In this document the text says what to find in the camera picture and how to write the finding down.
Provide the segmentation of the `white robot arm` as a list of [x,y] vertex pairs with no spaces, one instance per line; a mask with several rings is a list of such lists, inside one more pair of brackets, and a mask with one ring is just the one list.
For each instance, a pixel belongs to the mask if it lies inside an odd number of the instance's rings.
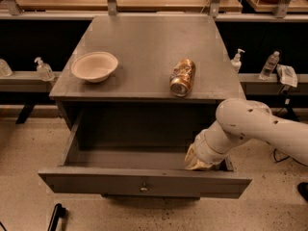
[[216,109],[216,121],[202,130],[186,154],[185,169],[219,165],[236,146],[250,139],[264,141],[308,165],[308,125],[275,116],[258,101],[230,98]]

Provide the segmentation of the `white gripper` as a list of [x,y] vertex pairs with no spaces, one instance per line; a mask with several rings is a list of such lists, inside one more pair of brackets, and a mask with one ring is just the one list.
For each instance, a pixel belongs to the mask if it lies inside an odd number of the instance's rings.
[[220,164],[236,146],[236,137],[223,130],[202,130],[190,145],[184,159],[187,170],[208,170]]

